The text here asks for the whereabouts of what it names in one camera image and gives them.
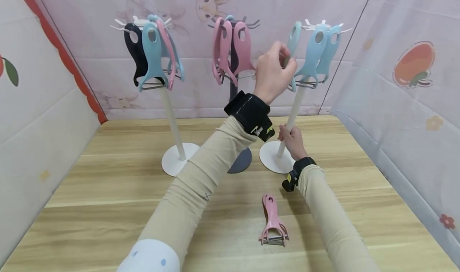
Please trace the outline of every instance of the white round base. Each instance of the white round base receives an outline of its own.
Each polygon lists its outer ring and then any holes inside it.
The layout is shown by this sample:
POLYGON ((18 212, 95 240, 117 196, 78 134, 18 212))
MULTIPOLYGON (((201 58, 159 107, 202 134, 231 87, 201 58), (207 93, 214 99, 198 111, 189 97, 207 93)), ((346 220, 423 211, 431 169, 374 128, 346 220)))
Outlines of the white round base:
POLYGON ((181 160, 179 157, 179 151, 177 150, 176 145, 172 148, 169 148, 163 158, 161 158, 161 167, 167 175, 176 177, 176 175, 182 170, 187 160, 190 159, 195 152, 200 148, 198 145, 193 143, 182 143, 185 150, 185 160, 181 160))
POLYGON ((275 173, 288 174, 293 169, 295 161, 287 149, 284 149, 281 158, 276 156, 280 143, 279 141, 270 141, 262 145, 259 150, 260 162, 275 173))

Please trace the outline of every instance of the left hand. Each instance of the left hand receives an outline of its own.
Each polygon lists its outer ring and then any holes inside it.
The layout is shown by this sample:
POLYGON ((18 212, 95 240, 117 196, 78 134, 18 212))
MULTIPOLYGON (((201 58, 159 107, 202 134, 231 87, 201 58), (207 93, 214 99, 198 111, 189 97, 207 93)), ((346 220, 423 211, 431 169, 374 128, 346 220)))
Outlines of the left hand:
POLYGON ((283 69, 284 61, 290 55, 285 44, 275 42, 269 51, 258 58, 254 95, 267 105, 285 91, 294 76, 297 69, 297 61, 294 58, 290 58, 283 69))

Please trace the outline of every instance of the wrist strap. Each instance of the wrist strap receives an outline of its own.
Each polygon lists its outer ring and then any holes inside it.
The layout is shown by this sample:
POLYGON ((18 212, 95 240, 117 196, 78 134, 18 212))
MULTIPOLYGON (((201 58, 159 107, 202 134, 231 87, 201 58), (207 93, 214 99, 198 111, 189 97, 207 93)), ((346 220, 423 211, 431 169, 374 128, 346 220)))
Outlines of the wrist strap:
POLYGON ((289 174, 287 175, 287 179, 282 183, 282 187, 284 188, 284 190, 286 190, 287 192, 294 191, 294 188, 299 183, 299 178, 300 174, 302 173, 302 170, 311 164, 316 165, 316 162, 311 157, 304 157, 302 159, 297 160, 294 163, 294 169, 289 172, 289 174))
POLYGON ((253 94, 240 91, 225 106, 224 111, 235 117, 246 133, 257 135, 264 142, 275 135, 272 121, 267 116, 270 106, 253 94))

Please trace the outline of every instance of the flower print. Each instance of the flower print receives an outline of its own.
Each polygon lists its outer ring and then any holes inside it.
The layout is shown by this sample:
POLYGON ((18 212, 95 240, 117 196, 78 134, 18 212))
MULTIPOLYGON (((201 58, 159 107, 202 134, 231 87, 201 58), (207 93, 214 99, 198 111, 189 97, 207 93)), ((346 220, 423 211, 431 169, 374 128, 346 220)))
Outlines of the flower print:
POLYGON ((442 214, 441 217, 439 218, 439 222, 444 224, 444 227, 446 229, 455 229, 455 220, 452 217, 448 217, 445 214, 442 214))
POLYGON ((438 131, 443 123, 444 120, 441 117, 434 115, 426 120, 426 129, 428 131, 438 131))
POLYGON ((368 51, 373 44, 373 38, 369 38, 363 45, 363 51, 368 51))

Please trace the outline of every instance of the leaf print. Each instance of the leaf print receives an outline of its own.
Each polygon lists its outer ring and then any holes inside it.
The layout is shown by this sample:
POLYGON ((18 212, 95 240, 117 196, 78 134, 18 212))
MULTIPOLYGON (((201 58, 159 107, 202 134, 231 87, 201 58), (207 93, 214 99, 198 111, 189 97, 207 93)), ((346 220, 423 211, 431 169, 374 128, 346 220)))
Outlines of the leaf print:
POLYGON ((3 59, 5 60, 5 70, 8 78, 10 79, 11 83, 17 87, 19 85, 19 76, 16 67, 14 67, 14 65, 6 58, 3 59))
POLYGON ((0 76, 1 76, 2 73, 3 73, 3 67, 4 67, 4 66, 3 66, 3 57, 1 57, 1 55, 0 55, 0 76))
POLYGON ((420 87, 429 87, 432 84, 433 81, 431 79, 423 79, 418 82, 418 86, 420 87))
POLYGON ((414 76, 412 80, 422 80, 428 77, 428 73, 426 71, 418 73, 417 75, 414 76))

